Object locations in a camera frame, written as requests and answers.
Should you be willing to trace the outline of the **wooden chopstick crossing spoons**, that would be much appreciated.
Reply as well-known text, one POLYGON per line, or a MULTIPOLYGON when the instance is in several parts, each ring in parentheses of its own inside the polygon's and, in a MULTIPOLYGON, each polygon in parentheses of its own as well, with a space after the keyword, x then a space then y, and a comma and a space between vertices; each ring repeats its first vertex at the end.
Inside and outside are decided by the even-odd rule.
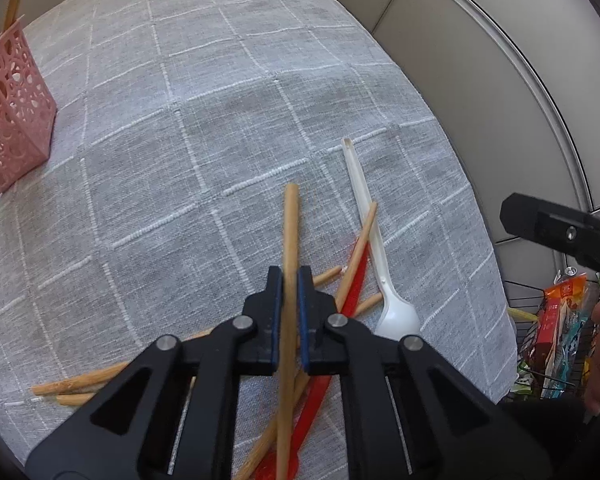
MULTIPOLYGON (((337 289, 335 302, 339 313, 350 318, 355 316, 358 308, 358 296, 365 278, 366 259, 368 257, 368 239, 370 229, 375 219, 377 206, 363 222, 362 231, 356 240, 347 269, 337 289)), ((316 419, 318 411, 326 396, 332 378, 330 376, 310 377, 302 370, 294 382, 294 402, 298 402, 306 392, 306 400, 302 406, 294 431, 291 434, 287 478, 294 479, 299 469, 299 452, 308 436, 316 419)), ((273 441, 277 436, 277 422, 273 420, 265 432, 257 440, 245 463, 242 464, 235 479, 275 479, 276 478, 276 453, 271 450, 273 441)))

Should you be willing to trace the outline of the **white plastic spoon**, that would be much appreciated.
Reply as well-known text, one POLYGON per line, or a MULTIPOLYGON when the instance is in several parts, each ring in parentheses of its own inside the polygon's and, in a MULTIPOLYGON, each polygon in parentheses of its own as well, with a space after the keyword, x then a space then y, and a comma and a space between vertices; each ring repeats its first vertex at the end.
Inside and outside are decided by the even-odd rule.
MULTIPOLYGON (((358 215, 364 221, 372 204, 372 196, 352 140, 344 138, 341 145, 356 206, 358 206, 358 215)), ((382 298, 384 298, 384 306, 375 328, 375 334, 393 340, 400 340, 404 336, 419 336, 420 319, 415 307, 403 299, 393 286, 384 241, 377 220, 374 220, 370 229, 368 242, 377 285, 382 298)))

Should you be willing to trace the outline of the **grey checked tablecloth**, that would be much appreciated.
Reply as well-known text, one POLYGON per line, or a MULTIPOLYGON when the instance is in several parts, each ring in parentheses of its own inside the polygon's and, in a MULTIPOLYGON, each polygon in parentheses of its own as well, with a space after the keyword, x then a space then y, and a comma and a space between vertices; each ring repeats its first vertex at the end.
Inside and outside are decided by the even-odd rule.
POLYGON ((515 334, 482 215, 424 99, 335 0, 67 0, 26 30, 58 106, 50 159, 0 195, 0 436, 69 415, 42 382, 218 325, 282 255, 344 263, 360 229, 340 142, 378 203, 394 287, 492 400, 515 334))

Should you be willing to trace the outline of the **pink perforated utensil holder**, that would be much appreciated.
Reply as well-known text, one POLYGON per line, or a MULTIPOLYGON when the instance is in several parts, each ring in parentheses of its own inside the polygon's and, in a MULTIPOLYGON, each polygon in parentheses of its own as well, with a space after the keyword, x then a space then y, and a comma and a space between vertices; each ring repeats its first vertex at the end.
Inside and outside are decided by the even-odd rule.
POLYGON ((50 157, 57 104, 20 22, 0 35, 0 194, 50 157))

